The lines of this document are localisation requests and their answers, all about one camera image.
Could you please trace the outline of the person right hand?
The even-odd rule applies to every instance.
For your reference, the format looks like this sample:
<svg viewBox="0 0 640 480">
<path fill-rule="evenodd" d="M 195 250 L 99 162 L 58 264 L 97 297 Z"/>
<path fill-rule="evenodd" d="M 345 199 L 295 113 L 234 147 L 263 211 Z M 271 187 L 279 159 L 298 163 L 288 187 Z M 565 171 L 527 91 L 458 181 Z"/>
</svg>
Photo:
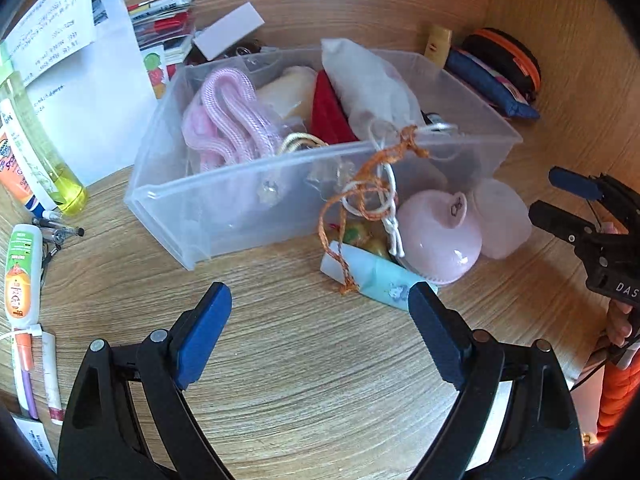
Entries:
<svg viewBox="0 0 640 480">
<path fill-rule="evenodd" d="M 628 316 L 632 311 L 629 304 L 611 299 L 608 303 L 608 313 L 606 314 L 606 336 L 611 344 L 622 348 L 632 333 L 631 322 Z"/>
</svg>

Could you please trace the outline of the orange sleeve forearm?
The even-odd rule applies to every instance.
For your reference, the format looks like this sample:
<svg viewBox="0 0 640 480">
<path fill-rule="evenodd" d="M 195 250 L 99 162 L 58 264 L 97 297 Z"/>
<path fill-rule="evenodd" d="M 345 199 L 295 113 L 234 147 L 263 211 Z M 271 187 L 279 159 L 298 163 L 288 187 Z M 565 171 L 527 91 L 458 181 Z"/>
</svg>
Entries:
<svg viewBox="0 0 640 480">
<path fill-rule="evenodd" d="M 587 457 L 600 448 L 639 392 L 639 353 L 626 370 L 608 363 L 572 392 Z"/>
</svg>

